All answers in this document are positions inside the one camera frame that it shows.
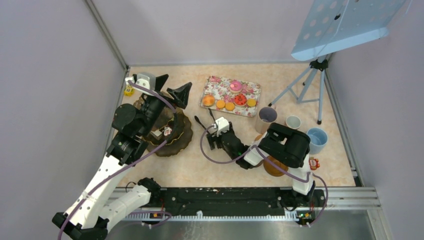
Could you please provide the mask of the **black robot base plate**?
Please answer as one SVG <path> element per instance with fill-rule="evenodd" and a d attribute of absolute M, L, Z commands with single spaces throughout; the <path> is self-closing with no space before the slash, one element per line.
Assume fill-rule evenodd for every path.
<path fill-rule="evenodd" d="M 172 216 L 268 217 L 292 214 L 324 205 L 325 193 L 316 189 L 302 197 L 290 187 L 169 187 L 142 206 L 143 210 L 164 210 Z"/>

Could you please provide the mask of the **red owl snack packet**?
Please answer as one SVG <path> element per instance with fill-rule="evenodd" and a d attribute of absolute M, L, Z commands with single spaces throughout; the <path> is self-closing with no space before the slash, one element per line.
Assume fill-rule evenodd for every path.
<path fill-rule="evenodd" d="M 321 166 L 318 158 L 310 157 L 308 162 L 309 162 L 309 167 L 312 171 L 319 169 Z"/>

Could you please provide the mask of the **light blue mug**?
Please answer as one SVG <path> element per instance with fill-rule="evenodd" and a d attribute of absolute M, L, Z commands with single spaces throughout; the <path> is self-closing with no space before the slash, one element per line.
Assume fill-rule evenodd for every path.
<path fill-rule="evenodd" d="M 306 134 L 310 138 L 309 153 L 311 155 L 316 155 L 320 153 L 323 150 L 323 148 L 326 146 L 326 144 L 328 143 L 328 140 L 329 140 L 328 134 L 319 127 L 310 128 L 306 132 Z"/>

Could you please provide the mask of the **round orange bun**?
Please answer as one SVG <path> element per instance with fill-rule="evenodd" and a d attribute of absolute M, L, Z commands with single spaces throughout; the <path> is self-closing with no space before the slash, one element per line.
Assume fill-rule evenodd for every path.
<path fill-rule="evenodd" d="M 202 98 L 202 105 L 204 107 L 211 107 L 215 104 L 215 101 L 215 97 L 213 95 L 208 94 Z"/>

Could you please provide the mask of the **blue perforated stand tray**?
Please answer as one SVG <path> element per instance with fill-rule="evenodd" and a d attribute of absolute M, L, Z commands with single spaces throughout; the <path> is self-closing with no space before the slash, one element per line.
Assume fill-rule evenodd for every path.
<path fill-rule="evenodd" d="M 291 56 L 298 61 L 362 45 L 389 35 L 409 11 L 410 0 L 315 0 Z"/>

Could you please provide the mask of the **brown wooden lid coaster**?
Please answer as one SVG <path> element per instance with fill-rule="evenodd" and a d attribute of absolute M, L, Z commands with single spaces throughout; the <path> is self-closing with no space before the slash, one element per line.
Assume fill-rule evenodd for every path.
<path fill-rule="evenodd" d="M 273 164 L 275 164 L 279 168 L 283 169 L 286 172 L 288 171 L 289 168 L 286 165 L 284 165 L 283 163 L 279 162 L 277 159 L 273 158 L 272 156 L 268 156 L 267 158 L 269 159 L 270 162 L 272 162 Z M 267 160 L 263 161 L 263 167 L 269 175 L 274 176 L 274 177 L 281 177 L 285 174 L 285 173 L 281 172 L 280 170 L 278 170 L 277 168 L 275 168 Z"/>

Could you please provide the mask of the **light wooden coaster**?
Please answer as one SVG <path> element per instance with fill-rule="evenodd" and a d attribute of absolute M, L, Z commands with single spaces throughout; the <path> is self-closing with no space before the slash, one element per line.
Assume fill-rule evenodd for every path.
<path fill-rule="evenodd" d="M 254 141 L 256 142 L 256 141 L 260 140 L 262 137 L 263 137 L 263 134 L 260 134 L 254 139 Z"/>

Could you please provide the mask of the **round biscuit middle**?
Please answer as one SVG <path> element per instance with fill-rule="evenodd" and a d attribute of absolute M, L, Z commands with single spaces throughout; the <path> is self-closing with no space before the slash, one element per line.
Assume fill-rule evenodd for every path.
<path fill-rule="evenodd" d="M 225 104 L 225 109 L 227 110 L 227 111 L 233 111 L 234 109 L 235 109 L 235 104 L 233 103 L 233 102 L 227 102 L 226 104 Z"/>

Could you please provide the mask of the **pink small cup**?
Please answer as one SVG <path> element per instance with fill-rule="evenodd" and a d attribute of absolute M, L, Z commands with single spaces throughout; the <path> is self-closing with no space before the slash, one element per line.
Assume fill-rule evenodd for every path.
<path fill-rule="evenodd" d="M 290 115 L 285 119 L 285 125 L 291 129 L 298 130 L 302 125 L 302 121 L 299 117 Z"/>

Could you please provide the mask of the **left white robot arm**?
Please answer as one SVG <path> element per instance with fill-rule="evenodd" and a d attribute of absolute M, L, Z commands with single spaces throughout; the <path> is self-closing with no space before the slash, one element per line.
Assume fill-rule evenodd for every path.
<path fill-rule="evenodd" d="M 112 228 L 138 207 L 154 207 L 160 202 L 159 187 L 151 178 L 114 202 L 107 200 L 122 178 L 138 163 L 151 156 L 144 141 L 153 129 L 164 108 L 173 114 L 188 105 L 192 83 L 176 88 L 162 87 L 168 75 L 155 76 L 142 72 L 125 79 L 127 85 L 141 92 L 141 108 L 125 103 L 118 106 L 112 119 L 116 135 L 106 149 L 103 160 L 77 200 L 66 211 L 58 212 L 52 222 L 59 228 L 58 238 L 63 234 L 73 240 L 104 240 Z"/>

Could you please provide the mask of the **round biscuit left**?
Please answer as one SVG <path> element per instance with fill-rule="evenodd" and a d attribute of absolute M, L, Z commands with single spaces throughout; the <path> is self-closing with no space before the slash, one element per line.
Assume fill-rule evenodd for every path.
<path fill-rule="evenodd" d="M 224 100 L 218 100 L 216 102 L 216 108 L 217 109 L 223 109 L 226 107 L 226 102 Z"/>

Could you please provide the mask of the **round biscuit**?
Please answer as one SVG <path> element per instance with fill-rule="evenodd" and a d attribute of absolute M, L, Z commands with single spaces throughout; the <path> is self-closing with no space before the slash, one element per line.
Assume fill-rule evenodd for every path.
<path fill-rule="evenodd" d="M 226 104 L 225 104 L 225 109 L 227 110 L 227 111 L 233 111 L 234 109 L 235 109 L 235 104 L 233 103 L 233 102 L 227 102 Z"/>
<path fill-rule="evenodd" d="M 218 100 L 216 102 L 216 108 L 217 109 L 223 109 L 226 107 L 226 102 L 224 100 Z"/>
<path fill-rule="evenodd" d="M 257 101 L 254 98 L 249 98 L 246 101 L 246 105 L 250 108 L 255 107 L 257 105 Z"/>

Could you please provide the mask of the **floral serving tray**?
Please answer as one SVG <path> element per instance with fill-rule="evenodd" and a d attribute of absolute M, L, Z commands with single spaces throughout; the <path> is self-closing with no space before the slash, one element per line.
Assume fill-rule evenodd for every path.
<path fill-rule="evenodd" d="M 230 82 L 232 81 L 240 81 L 242 83 L 242 91 L 240 93 L 232 93 L 230 91 L 229 86 Z M 254 117 L 258 112 L 258 104 L 261 92 L 262 86 L 258 83 L 211 75 L 208 77 L 204 84 L 203 92 L 200 94 L 198 105 L 205 109 L 210 108 L 211 110 L 220 111 L 223 113 L 230 113 L 244 117 Z M 234 97 L 238 94 L 245 95 L 247 99 L 255 99 L 257 101 L 256 106 L 248 107 L 247 105 L 245 105 L 240 107 L 235 105 L 235 109 L 233 111 L 227 111 L 226 108 L 216 108 L 216 102 L 218 100 L 224 100 L 226 103 L 234 103 Z M 215 104 L 213 106 L 203 106 L 202 99 L 206 95 L 212 95 L 215 97 Z"/>

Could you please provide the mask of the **grey tripod stand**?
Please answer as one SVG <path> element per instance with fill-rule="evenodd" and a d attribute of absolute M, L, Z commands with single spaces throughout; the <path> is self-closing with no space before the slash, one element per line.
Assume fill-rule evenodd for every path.
<path fill-rule="evenodd" d="M 290 92 L 293 97 L 296 99 L 297 104 L 313 103 L 318 102 L 318 115 L 316 123 L 318 125 L 322 124 L 323 120 L 323 99 L 324 99 L 324 86 L 326 80 L 326 71 L 329 67 L 329 60 L 326 55 L 318 57 L 316 60 L 313 60 L 309 63 L 308 67 L 295 78 L 277 97 L 275 97 L 267 106 L 273 107 L 279 99 Z M 308 89 L 312 85 L 312 82 L 319 72 L 319 96 L 315 99 L 304 99 Z M 300 94 L 296 94 L 293 90 L 293 87 L 306 75 L 308 74 L 306 80 L 302 83 L 303 89 Z"/>

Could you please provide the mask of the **pink frosted donut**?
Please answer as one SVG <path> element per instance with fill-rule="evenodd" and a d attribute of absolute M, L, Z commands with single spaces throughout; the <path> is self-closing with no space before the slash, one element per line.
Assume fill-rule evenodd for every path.
<path fill-rule="evenodd" d="M 243 85 L 238 80 L 233 80 L 229 84 L 229 90 L 234 94 L 239 94 L 242 91 Z"/>

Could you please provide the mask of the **round biscuit right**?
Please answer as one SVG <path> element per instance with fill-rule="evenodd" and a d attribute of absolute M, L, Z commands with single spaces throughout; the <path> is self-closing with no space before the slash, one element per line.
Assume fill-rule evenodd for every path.
<path fill-rule="evenodd" d="M 257 105 L 257 101 L 254 98 L 249 98 L 246 101 L 246 105 L 250 108 L 255 107 Z"/>

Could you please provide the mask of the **yellow snack packet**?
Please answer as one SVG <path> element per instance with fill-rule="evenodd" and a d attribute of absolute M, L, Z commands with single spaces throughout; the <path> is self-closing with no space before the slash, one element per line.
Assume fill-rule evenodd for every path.
<path fill-rule="evenodd" d="M 131 85 L 126 85 L 123 91 L 123 95 L 127 97 L 131 97 L 135 93 L 135 88 Z"/>

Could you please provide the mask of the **red fruit tart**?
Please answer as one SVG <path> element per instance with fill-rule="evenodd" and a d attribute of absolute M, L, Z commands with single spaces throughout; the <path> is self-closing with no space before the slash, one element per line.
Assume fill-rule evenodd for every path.
<path fill-rule="evenodd" d="M 234 104 L 238 107 L 244 107 L 247 104 L 247 101 L 248 101 L 247 97 L 242 93 L 237 94 L 234 97 Z"/>

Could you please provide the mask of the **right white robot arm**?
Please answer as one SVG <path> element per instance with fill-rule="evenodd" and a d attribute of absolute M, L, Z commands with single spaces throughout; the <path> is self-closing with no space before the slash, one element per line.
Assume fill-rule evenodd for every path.
<path fill-rule="evenodd" d="M 292 178 L 293 200 L 297 205 L 307 206 L 313 200 L 316 184 L 307 166 L 311 139 L 306 133 L 271 123 L 259 139 L 245 145 L 225 118 L 216 120 L 210 128 L 215 130 L 212 140 L 229 156 L 230 163 L 235 162 L 243 169 L 269 163 Z"/>

